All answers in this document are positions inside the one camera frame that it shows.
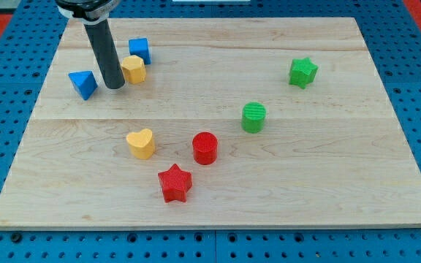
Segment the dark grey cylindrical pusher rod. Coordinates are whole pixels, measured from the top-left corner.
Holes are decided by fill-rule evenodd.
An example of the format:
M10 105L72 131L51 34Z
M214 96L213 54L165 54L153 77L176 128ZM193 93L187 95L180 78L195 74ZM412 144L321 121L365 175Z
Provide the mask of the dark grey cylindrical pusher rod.
M84 28L106 87L113 90L122 88L125 79L108 20L85 24Z

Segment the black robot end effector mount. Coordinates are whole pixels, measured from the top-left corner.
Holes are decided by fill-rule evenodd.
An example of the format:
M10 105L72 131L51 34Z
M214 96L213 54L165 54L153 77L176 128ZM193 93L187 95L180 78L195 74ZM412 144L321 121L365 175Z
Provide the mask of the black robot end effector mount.
M120 4L120 0L55 0L66 18L85 21L104 20Z

